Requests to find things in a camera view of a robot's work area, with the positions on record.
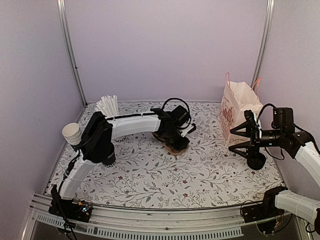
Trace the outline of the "brown cardboard cup carrier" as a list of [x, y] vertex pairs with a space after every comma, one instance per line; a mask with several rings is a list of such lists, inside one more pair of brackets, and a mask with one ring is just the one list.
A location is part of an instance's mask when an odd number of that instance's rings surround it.
[[165, 134], [160, 134], [159, 132], [153, 132], [152, 135], [163, 143], [167, 151], [173, 155], [177, 156], [184, 153], [188, 147], [190, 140], [187, 137], [177, 136], [177, 137], [167, 137]]

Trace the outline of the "paper takeout bag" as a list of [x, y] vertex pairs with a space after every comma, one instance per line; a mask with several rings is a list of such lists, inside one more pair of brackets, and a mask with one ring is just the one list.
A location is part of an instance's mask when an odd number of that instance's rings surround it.
[[225, 74], [226, 85], [218, 112], [218, 123], [225, 146], [240, 144], [249, 140], [248, 137], [230, 133], [230, 130], [246, 121], [244, 112], [251, 110], [258, 115], [263, 105], [259, 93], [246, 82], [230, 81], [230, 74]]

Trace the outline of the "black white paper cup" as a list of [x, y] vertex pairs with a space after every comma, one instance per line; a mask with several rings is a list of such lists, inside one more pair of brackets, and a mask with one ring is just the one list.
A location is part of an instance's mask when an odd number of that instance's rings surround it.
[[101, 162], [101, 169], [106, 170], [108, 168], [112, 168], [116, 161], [116, 155], [113, 152], [110, 156], [108, 156], [105, 160]]

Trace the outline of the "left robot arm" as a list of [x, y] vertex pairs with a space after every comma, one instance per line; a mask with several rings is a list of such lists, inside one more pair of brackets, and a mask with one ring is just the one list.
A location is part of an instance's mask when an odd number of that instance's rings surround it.
[[59, 186], [51, 189], [51, 205], [63, 216], [74, 213], [73, 198], [90, 170], [97, 164], [112, 165], [116, 160], [114, 139], [139, 133], [152, 133], [172, 154], [189, 146], [187, 135], [196, 129], [190, 111], [179, 105], [172, 111], [151, 108], [149, 112], [106, 117], [95, 112], [81, 141], [74, 146], [75, 157], [69, 162]]

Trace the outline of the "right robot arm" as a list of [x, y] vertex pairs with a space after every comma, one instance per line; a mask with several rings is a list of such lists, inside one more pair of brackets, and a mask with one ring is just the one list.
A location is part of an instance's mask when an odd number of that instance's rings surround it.
[[[294, 112], [289, 107], [273, 107], [271, 129], [263, 130], [259, 116], [251, 110], [244, 111], [245, 121], [232, 128], [230, 133], [249, 138], [248, 141], [229, 146], [229, 151], [245, 158], [252, 170], [260, 170], [266, 163], [261, 148], [279, 147], [302, 165], [313, 180], [320, 182], [320, 150], [311, 133], [294, 123]], [[289, 212], [304, 219], [320, 231], [320, 202], [297, 193], [287, 187], [277, 186], [267, 190], [262, 203], [244, 207], [240, 213], [246, 223], [276, 217]]]

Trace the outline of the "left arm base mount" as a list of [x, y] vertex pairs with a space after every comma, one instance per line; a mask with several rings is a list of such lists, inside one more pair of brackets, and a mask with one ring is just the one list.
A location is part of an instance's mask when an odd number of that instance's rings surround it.
[[68, 220], [88, 223], [92, 215], [92, 207], [84, 200], [73, 202], [72, 200], [60, 199], [59, 201], [51, 201], [48, 212], [59, 217], [65, 216]]

